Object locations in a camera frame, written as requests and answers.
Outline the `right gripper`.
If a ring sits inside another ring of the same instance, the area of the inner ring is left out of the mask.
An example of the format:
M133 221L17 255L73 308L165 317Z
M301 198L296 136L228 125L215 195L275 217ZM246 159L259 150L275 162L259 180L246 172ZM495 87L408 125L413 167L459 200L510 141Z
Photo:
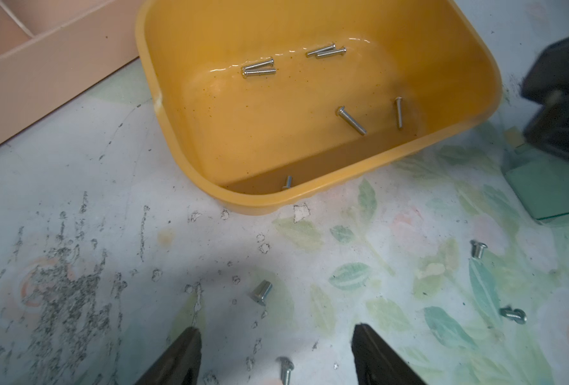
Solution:
M541 106L524 129L526 142L569 161L569 37L542 51L523 81L521 97Z

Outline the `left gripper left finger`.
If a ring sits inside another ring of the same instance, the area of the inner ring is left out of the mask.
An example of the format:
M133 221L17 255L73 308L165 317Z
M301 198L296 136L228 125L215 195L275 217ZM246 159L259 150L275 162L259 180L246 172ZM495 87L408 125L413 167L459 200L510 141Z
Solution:
M135 382L135 385L196 385L201 359L200 330L188 327Z

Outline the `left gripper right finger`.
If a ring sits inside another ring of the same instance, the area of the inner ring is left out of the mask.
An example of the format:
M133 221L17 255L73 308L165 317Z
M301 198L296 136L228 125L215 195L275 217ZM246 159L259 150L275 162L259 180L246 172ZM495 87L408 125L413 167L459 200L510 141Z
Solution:
M368 324L356 324L351 342L359 385L426 382Z

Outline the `long silver screw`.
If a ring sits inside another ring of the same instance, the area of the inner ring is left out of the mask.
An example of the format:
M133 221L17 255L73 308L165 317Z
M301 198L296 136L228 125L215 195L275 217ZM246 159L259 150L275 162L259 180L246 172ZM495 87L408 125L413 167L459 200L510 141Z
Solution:
M398 96L395 99L395 106L396 106L396 111L397 111L397 127L399 129L403 129L404 124L403 124L403 113L402 113L402 101L403 98L401 96Z
M343 56L346 52L347 52L347 49L345 47L342 47L339 49L332 49L329 51L323 51L321 53L318 53L316 55L316 57L318 59L325 59L325 58L332 57L332 56Z
M258 63L250 64L245 67L242 67L242 72L250 72L253 70L257 70L263 67L270 67L274 65L275 60L273 58L269 58L264 61L260 61Z
M244 78L252 77L252 76L266 76L266 75L276 75L275 68L267 68L267 69L244 69L242 70L242 76Z
M292 176L287 176L283 189L290 189L292 187Z
M345 111L344 106L341 106L336 110L336 115L354 128L361 136L365 136L367 134L367 131L350 114L348 114L348 112Z
M305 53L305 55L306 55L307 57L317 56L317 55L319 55L319 54L321 54L321 53L324 53L324 52L327 52L327 51L332 51L332 50L334 50L335 48L336 48L335 43L332 43L332 44L330 44L329 46L321 47L321 48L315 49L315 50L313 50L313 51L308 51L308 52Z

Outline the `green eraser box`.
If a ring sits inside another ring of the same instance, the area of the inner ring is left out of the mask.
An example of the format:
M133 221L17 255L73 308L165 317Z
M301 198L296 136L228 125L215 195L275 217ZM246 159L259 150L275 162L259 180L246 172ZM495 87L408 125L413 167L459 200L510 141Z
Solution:
M544 226L569 226L569 162L533 148L516 127L504 139L502 173L525 210Z

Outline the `yellow plastic storage box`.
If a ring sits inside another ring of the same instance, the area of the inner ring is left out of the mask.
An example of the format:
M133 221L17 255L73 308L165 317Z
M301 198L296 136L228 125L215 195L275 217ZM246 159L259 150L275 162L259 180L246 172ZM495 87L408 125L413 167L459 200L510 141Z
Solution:
M502 97L494 57L452 1L147 1L135 38L175 163L246 215L473 128ZM305 55L332 43L347 52ZM269 58L260 69L276 75L242 76Z

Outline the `short silver screw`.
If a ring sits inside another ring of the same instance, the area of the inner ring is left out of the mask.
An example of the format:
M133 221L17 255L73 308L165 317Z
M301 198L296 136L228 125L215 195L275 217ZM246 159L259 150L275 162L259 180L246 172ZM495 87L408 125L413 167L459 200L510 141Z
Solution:
M485 250L487 249L486 243L472 240L471 244L471 256L476 259L481 259Z
M250 298L260 306L266 306L266 298L272 289L271 282L263 280L250 294Z
M291 359L288 357L279 357L278 361L280 362L280 380L283 385L289 385L291 381L292 371L294 370L295 366Z
M500 316L510 319L520 325L526 324L527 321L526 312L518 308L513 309L510 306L506 306L499 310L499 314Z

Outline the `peach desk file organizer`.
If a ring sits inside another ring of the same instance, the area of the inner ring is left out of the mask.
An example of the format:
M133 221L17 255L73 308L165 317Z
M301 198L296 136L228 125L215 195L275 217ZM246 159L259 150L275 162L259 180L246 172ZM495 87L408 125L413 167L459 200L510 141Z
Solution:
M0 1L0 144L138 56L140 1Z

